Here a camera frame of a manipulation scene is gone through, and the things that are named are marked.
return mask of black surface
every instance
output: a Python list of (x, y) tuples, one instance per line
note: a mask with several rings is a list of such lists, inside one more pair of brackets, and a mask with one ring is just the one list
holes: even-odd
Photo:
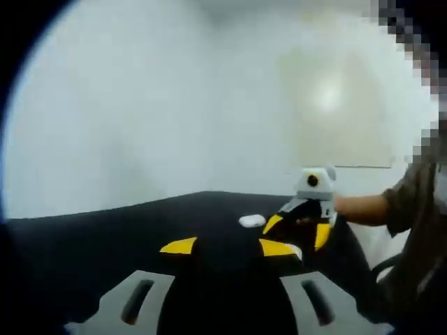
[[(137, 269), (178, 274), (178, 264), (166, 262), (159, 250), (189, 237), (198, 237), (200, 263), (207, 269), (205, 274), (200, 270), (196, 275), (201, 280), (219, 281), (230, 299), (232, 279), (228, 274), (250, 277), (260, 271), (260, 265), (253, 261), (259, 259), (262, 228), (243, 228), (239, 217), (269, 216), (288, 200), (282, 196), (203, 192), (108, 211), (11, 220), (8, 224), (34, 298), (45, 314), (79, 322), (96, 312), (102, 295)], [(365, 288), (371, 283), (362, 249), (344, 222), (336, 224), (326, 246), (306, 266), (297, 269), (319, 270), (353, 296), (366, 295)], [(271, 267), (265, 271), (273, 272)], [(275, 280), (277, 277), (269, 275), (262, 278), (273, 286)], [(259, 290), (267, 285), (258, 284)], [(234, 292), (241, 292), (238, 285), (245, 284), (233, 282)], [(263, 290), (255, 298), (259, 290), (247, 290), (245, 297), (256, 302), (277, 292)]]

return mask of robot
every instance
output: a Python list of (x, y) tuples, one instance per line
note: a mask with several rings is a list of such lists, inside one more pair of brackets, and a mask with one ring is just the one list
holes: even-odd
[(263, 234), (295, 245), (307, 253), (323, 247), (337, 220), (335, 180), (333, 166), (304, 168), (296, 195), (270, 217)]

